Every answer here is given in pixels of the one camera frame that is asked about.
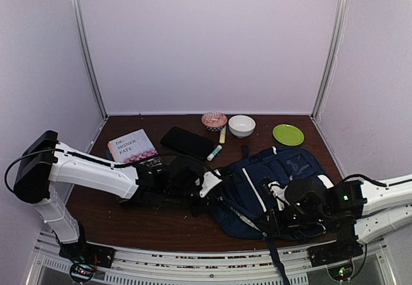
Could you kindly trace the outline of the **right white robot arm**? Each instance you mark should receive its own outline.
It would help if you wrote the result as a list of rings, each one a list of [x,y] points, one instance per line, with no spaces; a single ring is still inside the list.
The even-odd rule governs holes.
[[[274,208],[259,220],[268,237],[305,240],[335,233],[330,255],[345,259],[355,244],[411,222],[411,176],[377,181],[354,174],[334,185],[325,175],[295,179],[275,188]]]

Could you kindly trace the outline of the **navy blue student backpack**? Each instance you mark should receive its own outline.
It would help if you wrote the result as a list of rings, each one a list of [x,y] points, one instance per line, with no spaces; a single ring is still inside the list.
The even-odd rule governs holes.
[[[306,149],[270,147],[219,170],[224,181],[210,195],[209,212],[221,229],[238,239],[265,240],[274,266],[289,284],[275,241],[306,242],[326,232],[319,218],[300,220],[285,198],[297,180],[322,185],[326,172]]]

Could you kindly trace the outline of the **white book pink flowers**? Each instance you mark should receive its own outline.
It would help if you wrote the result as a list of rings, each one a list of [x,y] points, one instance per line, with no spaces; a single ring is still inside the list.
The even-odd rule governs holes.
[[[119,163],[141,161],[143,165],[149,167],[162,163],[158,151],[143,129],[111,140],[108,149],[114,161]]]

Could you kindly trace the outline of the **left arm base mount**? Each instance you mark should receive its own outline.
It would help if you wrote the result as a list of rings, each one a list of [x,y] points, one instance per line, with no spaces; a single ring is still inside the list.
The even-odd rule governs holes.
[[[96,244],[60,244],[59,255],[69,259],[69,276],[77,283],[89,282],[98,268],[110,268],[115,249]]]

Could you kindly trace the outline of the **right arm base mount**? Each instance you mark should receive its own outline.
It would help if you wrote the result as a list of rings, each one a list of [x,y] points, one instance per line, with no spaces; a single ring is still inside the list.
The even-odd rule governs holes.
[[[312,267],[326,266],[329,277],[336,282],[349,282],[362,270],[367,256],[367,246],[358,242],[332,242],[308,249]],[[354,258],[363,256],[360,267],[355,270]]]

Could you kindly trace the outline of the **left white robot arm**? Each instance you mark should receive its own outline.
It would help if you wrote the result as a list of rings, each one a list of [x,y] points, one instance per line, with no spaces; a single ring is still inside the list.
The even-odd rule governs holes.
[[[170,154],[162,161],[156,150],[124,161],[113,153],[105,160],[71,148],[59,141],[55,131],[45,131],[6,168],[4,182],[20,201],[31,204],[68,252],[79,262],[88,261],[92,247],[86,243],[84,227],[68,211],[55,184],[67,183],[114,194],[126,203],[146,198],[160,202],[187,200],[203,204],[205,184],[211,173],[192,156]]]

